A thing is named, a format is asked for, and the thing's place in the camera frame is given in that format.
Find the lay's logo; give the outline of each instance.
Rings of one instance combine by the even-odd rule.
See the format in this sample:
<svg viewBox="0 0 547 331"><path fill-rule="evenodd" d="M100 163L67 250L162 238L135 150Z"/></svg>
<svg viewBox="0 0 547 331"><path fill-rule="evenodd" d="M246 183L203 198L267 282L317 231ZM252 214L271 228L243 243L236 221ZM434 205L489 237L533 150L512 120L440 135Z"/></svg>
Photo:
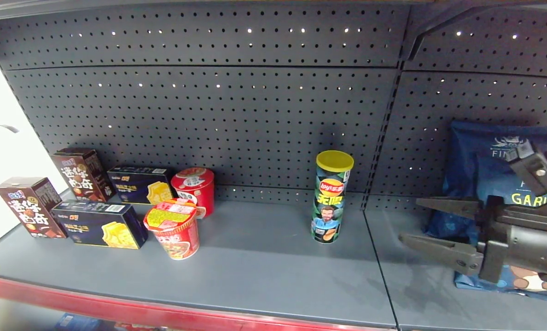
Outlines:
<svg viewBox="0 0 547 331"><path fill-rule="evenodd" d="M343 192L345 186L342 182L333 179L327 178L320 182L319 190L326 197L336 197Z"/></svg>

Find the cup lid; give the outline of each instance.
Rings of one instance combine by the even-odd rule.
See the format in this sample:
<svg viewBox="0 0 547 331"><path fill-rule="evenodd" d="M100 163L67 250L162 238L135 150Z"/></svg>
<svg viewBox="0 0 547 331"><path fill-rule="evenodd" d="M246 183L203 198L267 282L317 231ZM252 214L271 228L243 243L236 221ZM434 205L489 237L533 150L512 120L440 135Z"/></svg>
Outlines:
<svg viewBox="0 0 547 331"><path fill-rule="evenodd" d="M207 168L188 168L178 172L171 178L171 186L176 190L198 190L212 183L214 172Z"/></svg>
<svg viewBox="0 0 547 331"><path fill-rule="evenodd" d="M154 206L143 224L149 231L171 231L183 226L196 216L196 204L188 199L171 199Z"/></svg>

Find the instant noodle cup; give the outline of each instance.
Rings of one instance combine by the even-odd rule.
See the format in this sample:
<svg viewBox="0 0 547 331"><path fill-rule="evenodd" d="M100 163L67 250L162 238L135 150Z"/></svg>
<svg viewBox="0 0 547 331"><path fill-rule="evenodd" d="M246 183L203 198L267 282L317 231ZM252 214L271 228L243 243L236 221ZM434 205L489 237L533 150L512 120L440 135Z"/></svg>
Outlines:
<svg viewBox="0 0 547 331"><path fill-rule="evenodd" d="M154 206L143 220L173 260L184 260L200 247L196 204L188 199L171 199Z"/></svg>
<svg viewBox="0 0 547 331"><path fill-rule="evenodd" d="M214 172L194 167L178 172L171 179L177 196L191 200L198 206L198 219L212 214L214 210Z"/></svg>
<svg viewBox="0 0 547 331"><path fill-rule="evenodd" d="M330 244L339 236L345 190L354 163L351 155L341 151L324 151L316 156L311 236L320 243Z"/></svg>

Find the shelf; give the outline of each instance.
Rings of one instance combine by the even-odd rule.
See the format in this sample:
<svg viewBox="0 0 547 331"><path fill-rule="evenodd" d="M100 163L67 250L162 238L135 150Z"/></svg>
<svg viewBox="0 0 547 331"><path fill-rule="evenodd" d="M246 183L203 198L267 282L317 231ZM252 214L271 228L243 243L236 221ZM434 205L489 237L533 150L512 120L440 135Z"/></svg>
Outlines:
<svg viewBox="0 0 547 331"><path fill-rule="evenodd" d="M0 279L150 310L175 305L395 327L363 213L345 211L332 245L311 239L309 219L309 209L296 206L219 201L200 221L198 253L185 261L171 260L152 236L140 250L123 250L33 239L17 227L0 239Z"/></svg>
<svg viewBox="0 0 547 331"><path fill-rule="evenodd" d="M207 0L223 2L224 0ZM45 13L68 12L95 9L104 6L149 5L174 2L167 0L0 0L0 19L41 15ZM197 2L197 0L176 0L176 2ZM398 0L402 4L434 2L434 0Z"/></svg>
<svg viewBox="0 0 547 331"><path fill-rule="evenodd" d="M404 247L398 233L421 233L426 213L368 210L365 216L402 330L547 330L546 301L457 289L450 269Z"/></svg>

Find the chocolate snack box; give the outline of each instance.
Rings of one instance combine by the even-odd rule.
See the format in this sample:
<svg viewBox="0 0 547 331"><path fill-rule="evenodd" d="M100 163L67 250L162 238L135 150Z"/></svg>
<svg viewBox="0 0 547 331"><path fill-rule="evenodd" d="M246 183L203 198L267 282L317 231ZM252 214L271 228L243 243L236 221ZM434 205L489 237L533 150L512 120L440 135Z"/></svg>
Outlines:
<svg viewBox="0 0 547 331"><path fill-rule="evenodd" d="M0 195L33 237L67 237L50 213L61 202L61 197L48 178L9 178L0 184Z"/></svg>
<svg viewBox="0 0 547 331"><path fill-rule="evenodd" d="M129 204L70 200L52 212L76 244L139 249L148 237Z"/></svg>
<svg viewBox="0 0 547 331"><path fill-rule="evenodd" d="M95 149L64 148L51 159L78 200L108 201L114 195Z"/></svg>
<svg viewBox="0 0 547 331"><path fill-rule="evenodd" d="M108 177L123 202L157 205L175 196L169 186L170 169L119 165L108 171Z"/></svg>

